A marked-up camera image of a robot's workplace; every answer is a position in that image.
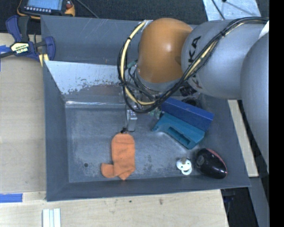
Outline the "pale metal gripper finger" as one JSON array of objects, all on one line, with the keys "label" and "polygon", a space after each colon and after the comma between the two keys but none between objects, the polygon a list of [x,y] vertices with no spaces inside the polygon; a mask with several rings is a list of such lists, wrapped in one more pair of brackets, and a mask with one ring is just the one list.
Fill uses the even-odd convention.
[{"label": "pale metal gripper finger", "polygon": [[136,112],[134,112],[133,110],[128,110],[128,131],[129,132],[135,131],[137,120],[138,120],[138,116]]}]

